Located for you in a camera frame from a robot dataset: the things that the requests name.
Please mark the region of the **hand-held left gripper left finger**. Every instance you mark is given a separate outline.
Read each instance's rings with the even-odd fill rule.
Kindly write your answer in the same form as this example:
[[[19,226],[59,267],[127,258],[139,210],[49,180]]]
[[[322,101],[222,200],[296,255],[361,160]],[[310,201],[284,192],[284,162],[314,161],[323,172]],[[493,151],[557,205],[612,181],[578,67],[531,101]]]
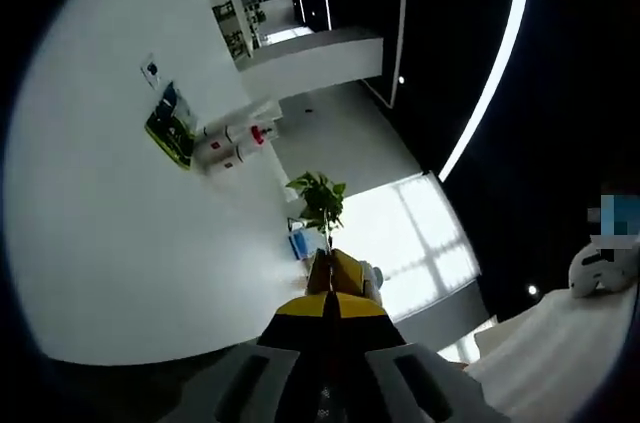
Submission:
[[[255,343],[223,360],[217,422],[315,422],[326,386],[332,295],[282,305]]]

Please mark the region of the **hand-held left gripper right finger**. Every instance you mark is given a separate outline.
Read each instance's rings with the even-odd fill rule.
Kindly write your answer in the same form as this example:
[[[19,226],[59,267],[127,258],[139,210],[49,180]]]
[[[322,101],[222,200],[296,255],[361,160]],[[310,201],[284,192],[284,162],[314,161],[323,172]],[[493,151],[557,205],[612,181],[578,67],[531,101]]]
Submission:
[[[500,422],[482,386],[426,347],[407,343],[373,301],[339,293],[336,392],[348,422]]]

